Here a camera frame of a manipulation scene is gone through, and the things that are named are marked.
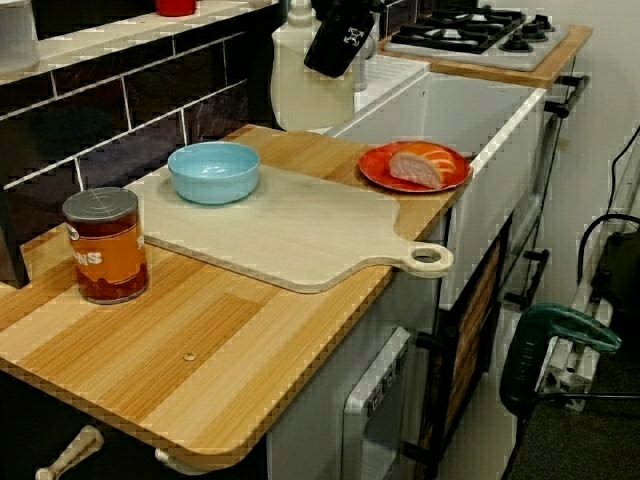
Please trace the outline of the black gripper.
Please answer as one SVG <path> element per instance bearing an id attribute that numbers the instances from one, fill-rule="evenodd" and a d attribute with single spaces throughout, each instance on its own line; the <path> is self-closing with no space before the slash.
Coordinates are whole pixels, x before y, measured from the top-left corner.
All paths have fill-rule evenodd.
<path id="1" fill-rule="evenodd" d="M 383 13 L 379 0 L 312 0 L 321 26 L 304 59 L 304 65 L 330 78 L 343 75 L 365 44 L 374 26 L 373 13 Z"/>

